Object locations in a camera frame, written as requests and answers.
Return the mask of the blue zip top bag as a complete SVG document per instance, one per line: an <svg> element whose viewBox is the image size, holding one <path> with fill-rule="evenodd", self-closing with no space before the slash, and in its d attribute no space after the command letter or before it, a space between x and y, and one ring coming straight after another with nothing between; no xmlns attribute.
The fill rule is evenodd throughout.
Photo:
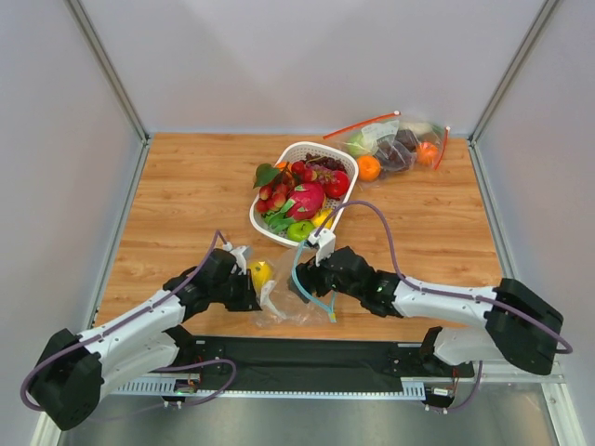
<svg viewBox="0 0 595 446"><path fill-rule="evenodd" d="M320 325L336 323L337 294L316 296L306 290L306 280L298 278L297 266L315 254L300 244L274 260L259 257L248 268L256 290L260 310L252 314L252 322L261 328L274 325Z"/></svg>

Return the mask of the fake lychee bunch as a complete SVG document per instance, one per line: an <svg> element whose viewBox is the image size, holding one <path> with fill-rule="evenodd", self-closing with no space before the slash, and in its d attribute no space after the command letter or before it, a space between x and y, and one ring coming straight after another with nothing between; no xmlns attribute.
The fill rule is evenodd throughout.
<svg viewBox="0 0 595 446"><path fill-rule="evenodd" d="M255 173L253 187L258 189L257 211L265 215L278 211L285 204L289 192L304 180L308 166L304 161L291 163L290 169L279 170L272 164L260 164Z"/></svg>

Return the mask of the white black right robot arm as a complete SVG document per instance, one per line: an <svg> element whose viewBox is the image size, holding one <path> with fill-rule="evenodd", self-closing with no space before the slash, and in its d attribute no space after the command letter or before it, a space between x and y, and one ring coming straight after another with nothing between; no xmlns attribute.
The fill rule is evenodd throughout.
<svg viewBox="0 0 595 446"><path fill-rule="evenodd" d="M555 356L569 350L561 338L562 314L515 279L478 288L423 282L374 269L346 246L295 262L289 287L308 303L339 293L378 317L458 323L456 329L433 327L425 335L421 350L434 365L505 360L527 373L548 375Z"/></svg>

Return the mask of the pink fake grape bunch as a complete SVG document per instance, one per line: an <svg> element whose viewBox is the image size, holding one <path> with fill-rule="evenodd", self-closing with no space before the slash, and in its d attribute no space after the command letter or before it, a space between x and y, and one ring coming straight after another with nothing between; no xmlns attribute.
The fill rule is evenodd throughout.
<svg viewBox="0 0 595 446"><path fill-rule="evenodd" d="M319 182L322 185L333 184L336 181L335 171L323 165L309 165L304 171L304 180L308 182Z"/></svg>

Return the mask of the orange fake orange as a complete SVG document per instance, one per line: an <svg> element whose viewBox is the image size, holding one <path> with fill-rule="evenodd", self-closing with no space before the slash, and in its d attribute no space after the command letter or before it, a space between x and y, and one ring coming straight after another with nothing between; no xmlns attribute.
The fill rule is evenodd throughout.
<svg viewBox="0 0 595 446"><path fill-rule="evenodd" d="M290 169L291 165L292 164L289 162L281 162L281 163L276 164L274 167L279 170L284 170L284 169Z"/></svg>

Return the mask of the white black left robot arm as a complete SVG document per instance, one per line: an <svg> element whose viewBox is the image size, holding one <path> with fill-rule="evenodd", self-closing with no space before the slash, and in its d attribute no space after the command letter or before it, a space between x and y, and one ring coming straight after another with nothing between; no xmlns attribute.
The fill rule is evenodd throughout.
<svg viewBox="0 0 595 446"><path fill-rule="evenodd" d="M198 355L192 335L182 326L185 321L213 303L234 312L260 309L247 267L250 255L247 246L215 248L199 266L116 319L79 334L68 329L54 333L24 378L22 402L66 431L137 377L196 368Z"/></svg>

